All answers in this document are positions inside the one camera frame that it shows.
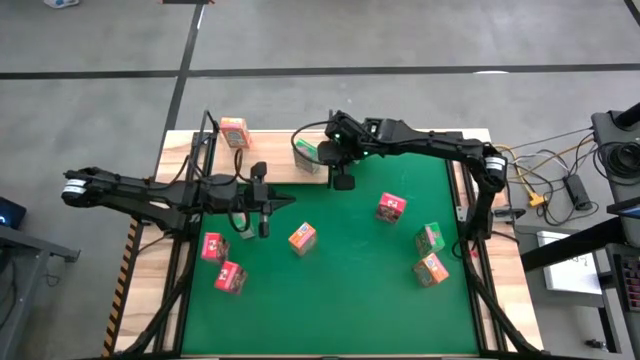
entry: green packaging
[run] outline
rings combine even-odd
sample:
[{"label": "green packaging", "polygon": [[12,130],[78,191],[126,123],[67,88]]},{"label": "green packaging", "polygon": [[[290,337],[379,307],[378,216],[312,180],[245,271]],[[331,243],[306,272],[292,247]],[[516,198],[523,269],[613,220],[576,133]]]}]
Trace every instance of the green packaging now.
[{"label": "green packaging", "polygon": [[415,240],[421,257],[435,254],[444,247],[444,238],[437,222],[420,227]]}]

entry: floor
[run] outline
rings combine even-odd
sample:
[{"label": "floor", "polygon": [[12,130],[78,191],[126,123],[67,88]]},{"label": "floor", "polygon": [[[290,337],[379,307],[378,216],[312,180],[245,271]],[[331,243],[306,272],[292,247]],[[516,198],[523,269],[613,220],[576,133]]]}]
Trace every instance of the floor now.
[{"label": "floor", "polygon": [[[156,0],[83,0],[61,11],[0,0],[0,194],[29,209],[27,233],[82,248],[78,263],[50,265],[62,281],[49,288],[43,280],[20,358],[95,356],[104,339],[128,219],[64,206],[63,171],[152,175],[164,130],[193,129],[205,108],[256,129],[294,128],[342,109],[414,127],[489,128],[494,142],[512,145],[581,129],[593,112],[639,100],[640,26],[628,6],[220,0],[201,14]],[[249,70],[224,71],[236,68]],[[510,73],[474,74],[483,69]],[[562,150],[584,135],[544,146]],[[542,173],[562,175],[555,166]],[[580,174],[594,201],[611,203],[590,163]],[[525,200],[514,186],[514,205]],[[568,199],[555,201],[560,217]],[[600,209],[566,226],[606,218]],[[531,212],[519,223],[543,224]],[[535,306],[554,354],[632,358],[625,339],[622,355],[582,345],[602,338],[595,310]]]}]

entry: red cube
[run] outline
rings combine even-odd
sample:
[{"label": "red cube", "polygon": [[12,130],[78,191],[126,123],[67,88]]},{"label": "red cube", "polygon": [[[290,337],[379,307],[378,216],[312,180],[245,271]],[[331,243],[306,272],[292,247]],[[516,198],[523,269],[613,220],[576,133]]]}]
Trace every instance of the red cube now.
[{"label": "red cube", "polygon": [[240,294],[242,285],[244,285],[244,281],[246,279],[247,272],[244,271],[244,269],[241,268],[240,265],[232,263],[231,261],[225,261],[222,264],[220,274],[218,274],[218,279],[216,280],[214,286],[217,289],[226,291],[228,293]]},{"label": "red cube", "polygon": [[376,218],[395,224],[406,206],[407,200],[389,193],[383,193],[376,210]]},{"label": "red cube", "polygon": [[229,255],[230,244],[218,233],[204,234],[202,244],[202,259],[216,264],[222,264]]}]

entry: orange cube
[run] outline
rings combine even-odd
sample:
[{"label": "orange cube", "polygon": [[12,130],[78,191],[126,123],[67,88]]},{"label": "orange cube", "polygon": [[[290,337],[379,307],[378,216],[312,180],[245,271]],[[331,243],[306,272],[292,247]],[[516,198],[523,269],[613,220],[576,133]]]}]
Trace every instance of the orange cube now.
[{"label": "orange cube", "polygon": [[316,244],[316,229],[305,222],[289,237],[289,244],[296,254],[304,255]]},{"label": "orange cube", "polygon": [[418,281],[424,287],[437,285],[449,277],[449,272],[444,268],[436,254],[431,254],[420,260],[413,266],[413,271],[418,276]]},{"label": "orange cube", "polygon": [[248,149],[251,146],[251,136],[243,118],[223,117],[220,119],[220,132],[230,148]]}]

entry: green mat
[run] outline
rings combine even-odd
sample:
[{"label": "green mat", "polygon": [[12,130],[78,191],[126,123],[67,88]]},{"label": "green mat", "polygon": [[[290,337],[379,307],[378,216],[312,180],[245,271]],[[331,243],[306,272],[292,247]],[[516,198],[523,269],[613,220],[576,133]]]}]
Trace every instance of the green mat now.
[{"label": "green mat", "polygon": [[[457,232],[444,161],[376,157],[353,173],[353,191],[276,186],[298,200],[271,217],[266,239],[243,240],[226,216],[205,217],[200,246],[204,232],[222,233],[249,277],[241,295],[221,292],[219,266],[198,259],[184,354],[477,353],[463,266],[451,255]],[[374,218],[383,192],[408,201],[396,225]],[[305,221],[318,243],[300,258],[288,238]],[[434,221],[450,276],[422,288],[411,270],[420,259],[413,236]]]}]

